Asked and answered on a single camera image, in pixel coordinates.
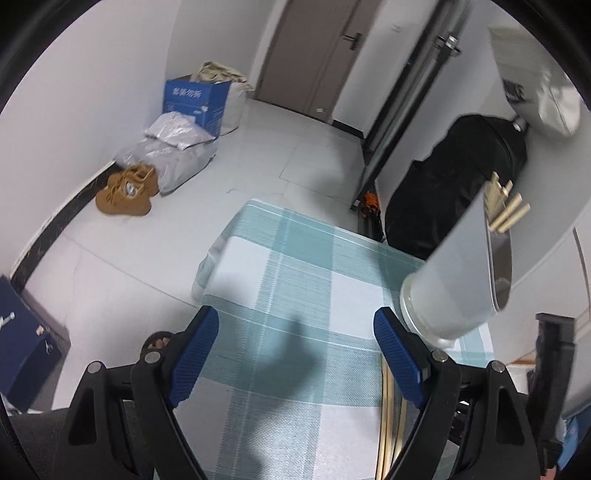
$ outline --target baseboard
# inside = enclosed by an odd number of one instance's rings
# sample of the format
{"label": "baseboard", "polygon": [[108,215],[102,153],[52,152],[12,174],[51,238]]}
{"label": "baseboard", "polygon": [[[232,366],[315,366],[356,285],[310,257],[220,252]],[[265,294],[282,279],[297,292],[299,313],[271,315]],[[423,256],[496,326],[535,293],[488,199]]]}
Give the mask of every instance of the baseboard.
{"label": "baseboard", "polygon": [[21,294],[25,289],[25,285],[37,268],[37,265],[53,245],[53,242],[63,232],[64,228],[92,201],[99,191],[106,187],[109,176],[119,171],[121,171],[121,168],[113,163],[108,168],[99,172],[47,222],[13,269],[11,283],[17,293]]}
{"label": "baseboard", "polygon": [[332,124],[333,127],[342,130],[345,133],[353,135],[354,137],[360,138],[363,140],[363,132],[361,130],[357,130],[350,125],[344,124],[343,122],[339,122],[338,120],[333,120]]}

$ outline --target plaid blanket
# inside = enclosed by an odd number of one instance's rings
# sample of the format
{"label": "plaid blanket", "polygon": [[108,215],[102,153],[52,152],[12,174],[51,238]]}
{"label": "plaid blanket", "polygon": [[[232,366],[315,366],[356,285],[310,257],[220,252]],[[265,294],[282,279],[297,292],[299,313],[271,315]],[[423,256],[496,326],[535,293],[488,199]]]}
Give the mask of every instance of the plaid blanket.
{"label": "plaid blanket", "polygon": [[[422,261],[266,203],[248,202],[202,261],[193,295],[220,333],[176,417],[210,479],[369,479],[381,360],[373,317],[400,316]],[[449,350],[486,365],[486,326]]]}

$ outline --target brown door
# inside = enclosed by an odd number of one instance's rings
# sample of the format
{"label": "brown door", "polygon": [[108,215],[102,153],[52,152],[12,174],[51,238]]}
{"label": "brown door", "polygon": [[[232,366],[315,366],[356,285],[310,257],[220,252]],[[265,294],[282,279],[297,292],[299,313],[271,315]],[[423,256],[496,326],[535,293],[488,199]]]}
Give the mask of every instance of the brown door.
{"label": "brown door", "polygon": [[290,0],[256,98],[327,121],[381,0]]}

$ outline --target sneaker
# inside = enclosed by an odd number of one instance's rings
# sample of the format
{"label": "sneaker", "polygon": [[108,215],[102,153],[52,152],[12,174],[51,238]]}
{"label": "sneaker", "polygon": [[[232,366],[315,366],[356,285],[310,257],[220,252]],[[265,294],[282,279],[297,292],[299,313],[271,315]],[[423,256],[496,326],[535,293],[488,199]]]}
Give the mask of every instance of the sneaker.
{"label": "sneaker", "polygon": [[153,197],[158,194],[158,175],[156,169],[152,165],[145,163],[138,163],[132,167],[126,168],[120,173],[113,173],[107,181],[108,187],[114,187],[122,177],[128,176],[134,183],[141,183],[145,185],[146,192]]}
{"label": "sneaker", "polygon": [[145,185],[121,177],[114,186],[96,194],[96,207],[107,215],[146,215],[152,208]]}

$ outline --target blue gripper pad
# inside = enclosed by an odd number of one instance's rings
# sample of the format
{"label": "blue gripper pad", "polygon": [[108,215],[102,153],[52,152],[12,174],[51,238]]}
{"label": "blue gripper pad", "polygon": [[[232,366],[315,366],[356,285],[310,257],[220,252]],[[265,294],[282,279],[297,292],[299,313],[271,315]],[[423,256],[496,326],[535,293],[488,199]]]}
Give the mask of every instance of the blue gripper pad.
{"label": "blue gripper pad", "polygon": [[379,309],[374,315],[374,335],[386,358],[402,396],[416,408],[425,405],[427,396],[423,382],[430,375],[426,358],[429,351],[420,348],[389,307]]}
{"label": "blue gripper pad", "polygon": [[168,401],[173,408],[191,395],[217,337],[219,326],[217,311],[211,307],[202,307],[183,333],[190,338],[183,339],[186,342],[185,347],[170,372]]}

